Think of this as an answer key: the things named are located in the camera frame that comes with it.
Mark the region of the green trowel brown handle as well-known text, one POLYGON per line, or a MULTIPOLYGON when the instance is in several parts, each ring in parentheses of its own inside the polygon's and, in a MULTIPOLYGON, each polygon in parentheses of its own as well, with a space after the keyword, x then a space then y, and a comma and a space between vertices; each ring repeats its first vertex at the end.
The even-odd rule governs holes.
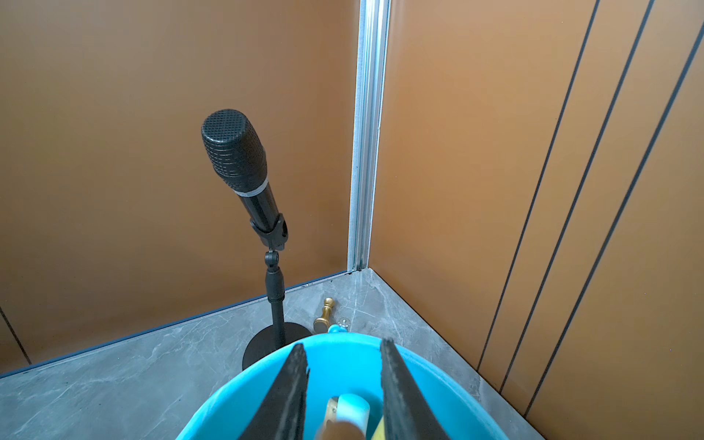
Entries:
POLYGON ((365 440, 363 432, 350 422, 328 422, 319 431, 317 440, 365 440))

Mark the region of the light blue trowel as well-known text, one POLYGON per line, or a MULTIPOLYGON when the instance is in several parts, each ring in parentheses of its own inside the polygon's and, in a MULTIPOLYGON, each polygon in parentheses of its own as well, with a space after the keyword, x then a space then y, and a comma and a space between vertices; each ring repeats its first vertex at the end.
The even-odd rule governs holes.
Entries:
POLYGON ((349 423, 357 427, 366 436, 370 420, 370 404, 361 396, 344 393, 337 397, 335 421, 349 423))

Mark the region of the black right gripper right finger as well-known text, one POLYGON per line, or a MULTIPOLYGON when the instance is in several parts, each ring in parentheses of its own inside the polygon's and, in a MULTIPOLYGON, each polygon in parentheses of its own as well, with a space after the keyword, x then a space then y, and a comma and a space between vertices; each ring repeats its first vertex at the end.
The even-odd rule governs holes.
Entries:
POLYGON ((383 421, 386 439, 449 439, 392 339, 381 346, 383 421))

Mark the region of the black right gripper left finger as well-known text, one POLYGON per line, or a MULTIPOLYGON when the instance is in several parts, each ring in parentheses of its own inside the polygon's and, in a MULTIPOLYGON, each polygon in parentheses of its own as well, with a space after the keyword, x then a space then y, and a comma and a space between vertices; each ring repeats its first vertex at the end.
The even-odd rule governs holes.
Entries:
POLYGON ((239 439, 304 439, 310 378, 303 343, 291 346, 257 412, 239 439))

